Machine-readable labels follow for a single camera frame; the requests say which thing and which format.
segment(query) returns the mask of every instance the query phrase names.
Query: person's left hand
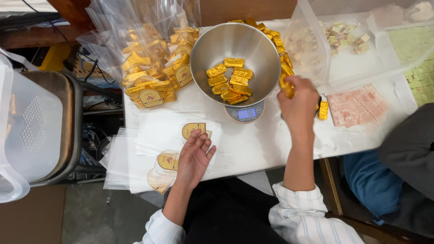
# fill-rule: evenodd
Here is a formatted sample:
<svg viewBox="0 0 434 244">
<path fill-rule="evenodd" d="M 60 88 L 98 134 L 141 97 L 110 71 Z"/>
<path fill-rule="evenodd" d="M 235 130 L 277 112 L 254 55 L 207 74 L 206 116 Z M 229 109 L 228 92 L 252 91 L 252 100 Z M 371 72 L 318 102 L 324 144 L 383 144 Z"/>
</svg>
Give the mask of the person's left hand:
<svg viewBox="0 0 434 244">
<path fill-rule="evenodd" d="M 207 153 L 211 146 L 211 140 L 207 140 L 207 133 L 200 135 L 196 139 L 200 133 L 200 129 L 193 131 L 182 148 L 178 161 L 175 184 L 190 190 L 193 190 L 199 184 L 217 150 L 216 146 L 213 146 Z"/>
</svg>

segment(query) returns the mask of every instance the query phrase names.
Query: person's hand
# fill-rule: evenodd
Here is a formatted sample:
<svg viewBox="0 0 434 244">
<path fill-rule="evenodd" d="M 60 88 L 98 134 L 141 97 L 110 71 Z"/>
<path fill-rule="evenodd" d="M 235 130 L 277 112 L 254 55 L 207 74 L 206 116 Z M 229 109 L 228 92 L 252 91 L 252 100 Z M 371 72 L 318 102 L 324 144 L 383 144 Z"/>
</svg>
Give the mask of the person's hand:
<svg viewBox="0 0 434 244">
<path fill-rule="evenodd" d="M 289 127 L 292 138 L 313 134 L 313 119 L 319 100 L 318 92 L 308 79 L 299 76 L 287 76 L 284 81 L 291 82 L 297 92 L 291 99 L 286 98 L 283 90 L 277 95 L 282 117 Z"/>
<path fill-rule="evenodd" d="M 211 146 L 211 140 L 207 140 L 207 133 L 200 135 L 196 139 L 200 133 L 200 129 L 192 132 L 182 148 L 178 160 L 178 173 L 175 184 L 190 190 L 193 190 L 201 181 L 217 149 L 216 146 L 213 146 L 207 153 Z"/>
</svg>

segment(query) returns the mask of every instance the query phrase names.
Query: digital kitchen scale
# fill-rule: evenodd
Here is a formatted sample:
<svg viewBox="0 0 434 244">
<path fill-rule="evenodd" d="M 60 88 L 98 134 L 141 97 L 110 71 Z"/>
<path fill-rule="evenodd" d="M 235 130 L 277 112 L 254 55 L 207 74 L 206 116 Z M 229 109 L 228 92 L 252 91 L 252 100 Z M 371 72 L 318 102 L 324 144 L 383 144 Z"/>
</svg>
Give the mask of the digital kitchen scale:
<svg viewBox="0 0 434 244">
<path fill-rule="evenodd" d="M 224 107 L 227 115 L 235 122 L 240 124 L 248 124 L 256 121 L 264 113 L 265 103 L 261 101 L 243 108 Z"/>
</svg>

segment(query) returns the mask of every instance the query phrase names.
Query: concrete floor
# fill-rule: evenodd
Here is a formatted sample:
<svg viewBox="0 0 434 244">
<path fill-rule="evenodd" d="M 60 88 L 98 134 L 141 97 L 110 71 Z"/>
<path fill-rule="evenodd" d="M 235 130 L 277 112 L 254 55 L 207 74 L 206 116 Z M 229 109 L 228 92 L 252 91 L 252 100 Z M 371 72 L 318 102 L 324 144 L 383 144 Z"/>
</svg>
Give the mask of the concrete floor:
<svg viewBox="0 0 434 244">
<path fill-rule="evenodd" d="M 270 184 L 283 180 L 285 168 L 266 171 Z M 66 190 L 62 244 L 132 244 L 159 208 L 129 191 L 103 190 L 103 183 Z"/>
</svg>

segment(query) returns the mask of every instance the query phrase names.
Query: person's right hand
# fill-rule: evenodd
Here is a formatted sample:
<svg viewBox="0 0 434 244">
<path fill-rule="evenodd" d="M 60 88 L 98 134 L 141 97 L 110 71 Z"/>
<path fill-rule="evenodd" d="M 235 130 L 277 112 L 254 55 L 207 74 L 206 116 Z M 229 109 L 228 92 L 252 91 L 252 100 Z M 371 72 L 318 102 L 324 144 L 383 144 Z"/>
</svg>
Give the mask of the person's right hand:
<svg viewBox="0 0 434 244">
<path fill-rule="evenodd" d="M 283 90 L 277 95 L 282 117 L 289 127 L 292 138 L 313 134 L 313 119 L 319 100 L 318 92 L 310 80 L 299 76 L 288 76 L 285 82 L 291 82 L 297 92 L 291 99 L 286 98 Z"/>
</svg>

